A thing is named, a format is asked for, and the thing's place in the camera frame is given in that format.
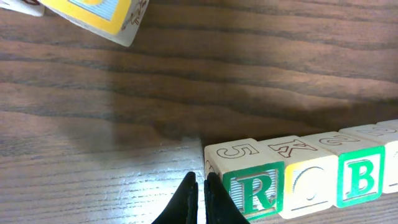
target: green letter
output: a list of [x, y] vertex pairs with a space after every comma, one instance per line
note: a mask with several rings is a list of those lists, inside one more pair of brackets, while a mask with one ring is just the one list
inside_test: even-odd
[[[254, 179], [259, 179], [261, 181], [261, 188], [254, 193], [253, 192], [253, 182]], [[241, 179], [238, 180], [239, 183], [243, 184], [243, 197], [244, 197], [244, 212], [243, 215], [249, 214], [252, 212], [258, 211], [258, 209], [253, 208], [253, 197], [257, 196], [259, 199], [261, 205], [264, 208], [271, 208], [275, 204], [275, 200], [273, 200], [271, 203], [268, 201], [267, 195], [266, 195], [266, 190], [271, 186], [272, 180], [269, 176], [267, 175], [260, 175], [257, 177], [251, 177], [247, 179]]]
[[[373, 188], [374, 179], [370, 175], [373, 171], [373, 163], [371, 161], [354, 162], [352, 164], [348, 164], [348, 167], [353, 170], [351, 191], [347, 195], [348, 198], [364, 195]], [[360, 173], [361, 167], [366, 167], [366, 172], [364, 174]], [[367, 182], [364, 189], [359, 189], [360, 180], [366, 180]]]

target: wood grain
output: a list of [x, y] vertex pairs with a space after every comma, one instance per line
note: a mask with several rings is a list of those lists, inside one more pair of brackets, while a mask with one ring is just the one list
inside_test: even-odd
[[[125, 48], [1, 10], [0, 222], [150, 223], [186, 172], [203, 183], [202, 145], [398, 119], [397, 15], [395, 0], [151, 0]], [[256, 223], [395, 223], [397, 202]]]

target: yellow border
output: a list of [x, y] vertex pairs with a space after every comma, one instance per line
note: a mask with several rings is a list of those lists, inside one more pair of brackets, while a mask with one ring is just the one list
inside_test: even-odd
[[131, 0], [119, 0], [116, 10], [112, 15], [112, 19], [108, 21], [86, 9], [70, 3], [68, 0], [40, 0], [40, 2], [113, 35], [116, 35], [120, 31], [131, 4]]

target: green frame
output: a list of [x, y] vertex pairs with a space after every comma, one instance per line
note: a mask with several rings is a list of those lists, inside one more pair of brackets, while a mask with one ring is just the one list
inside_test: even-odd
[[[380, 154], [380, 170], [379, 170], [379, 183], [377, 187], [377, 193], [368, 196], [360, 197], [357, 199], [346, 199], [343, 200], [343, 186], [344, 186], [344, 163], [350, 159], [359, 159], [365, 156], [373, 156]], [[346, 152], [340, 155], [338, 159], [338, 177], [337, 177], [337, 198], [336, 206], [338, 208], [349, 207], [359, 203], [364, 203], [368, 201], [375, 200], [382, 194], [383, 179], [384, 179], [384, 159], [386, 155], [386, 150], [384, 146], [370, 147], [366, 149], [361, 149], [354, 152]]]
[[274, 170], [274, 169], [278, 173], [278, 177], [276, 180], [277, 181], [277, 189], [276, 189], [277, 195], [276, 195], [275, 211], [257, 215], [255, 217], [250, 217], [250, 218], [247, 218], [247, 220], [249, 220], [249, 221], [256, 220], [256, 219], [267, 217], [270, 215], [275, 215], [282, 211], [283, 205], [284, 205], [285, 162], [279, 161], [279, 162], [274, 162], [274, 163], [270, 163], [270, 164], [264, 164], [261, 166], [250, 167], [247, 169], [234, 170], [231, 172], [227, 172], [223, 175], [223, 185], [224, 185], [225, 189], [227, 190], [228, 194], [230, 194], [232, 178], [253, 175], [256, 173], [261, 173], [261, 172], [264, 172], [267, 170]]

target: row of blocks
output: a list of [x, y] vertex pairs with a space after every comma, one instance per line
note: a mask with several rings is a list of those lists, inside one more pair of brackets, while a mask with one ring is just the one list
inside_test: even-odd
[[205, 161], [248, 220], [344, 208], [398, 192], [398, 120], [214, 144]]

